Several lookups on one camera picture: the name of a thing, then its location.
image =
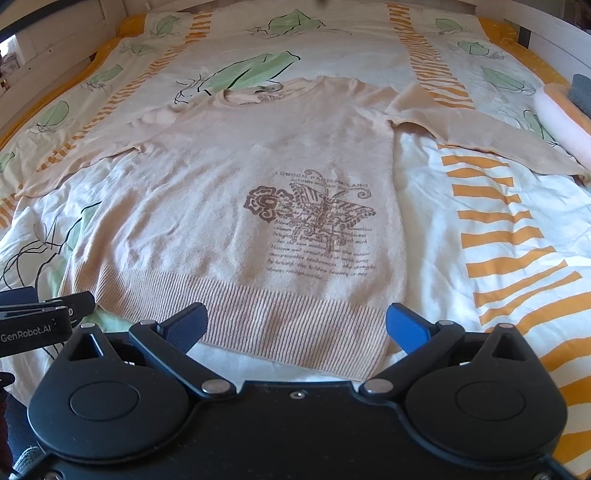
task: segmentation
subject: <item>blue gripper pad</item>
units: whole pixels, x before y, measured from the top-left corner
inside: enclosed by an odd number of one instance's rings
[[[429,341],[436,327],[401,303],[386,310],[386,331],[406,353],[412,353]]]
[[[158,324],[156,331],[173,347],[187,353],[207,332],[207,309],[203,303],[192,303]]]

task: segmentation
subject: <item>window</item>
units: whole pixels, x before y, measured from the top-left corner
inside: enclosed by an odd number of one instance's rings
[[[8,53],[8,48],[9,48],[10,42],[12,42],[13,40],[14,40],[14,35],[10,38],[7,38],[2,43],[0,43],[0,54],[2,54],[2,56],[6,55]]]

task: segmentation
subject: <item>sweater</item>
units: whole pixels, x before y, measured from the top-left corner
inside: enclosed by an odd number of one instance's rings
[[[560,168],[562,155],[535,136],[437,106],[418,86],[397,96],[320,77],[152,112],[83,145],[57,165],[63,177],[25,190],[55,187],[129,150],[60,294],[90,290],[105,310],[134,321],[201,301],[207,343],[364,380],[387,347],[385,310],[404,299],[392,151],[394,127],[406,122],[445,144]]]

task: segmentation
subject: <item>bed sheet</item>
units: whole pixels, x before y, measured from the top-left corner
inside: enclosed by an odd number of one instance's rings
[[[3,147],[3,288],[36,285],[41,298],[57,294],[69,254],[108,194],[113,161],[17,204],[12,195],[24,179],[75,155],[89,132],[96,136],[163,105],[183,109],[230,84],[326,75],[401,91],[418,81],[444,105],[477,109],[560,149],[531,110],[543,80],[470,15],[402,4],[332,0],[319,8],[308,0],[255,0],[142,20],[142,33],[116,39],[91,76]],[[556,458],[582,475],[591,468],[591,197],[568,177],[539,176],[511,160],[437,145],[411,127],[400,130],[396,149],[408,254],[405,303],[431,321],[453,319],[469,330],[515,323],[569,405]],[[93,320],[106,330],[128,326],[100,309]],[[2,359],[2,369],[17,375],[12,392],[19,400],[28,402],[59,349]],[[237,384],[329,380],[202,344],[190,355]],[[384,365],[401,355],[393,348]]]

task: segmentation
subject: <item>pillow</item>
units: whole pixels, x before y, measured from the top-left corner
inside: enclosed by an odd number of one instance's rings
[[[549,83],[534,95],[541,124],[579,163],[591,170],[591,119],[569,100],[569,90]]]

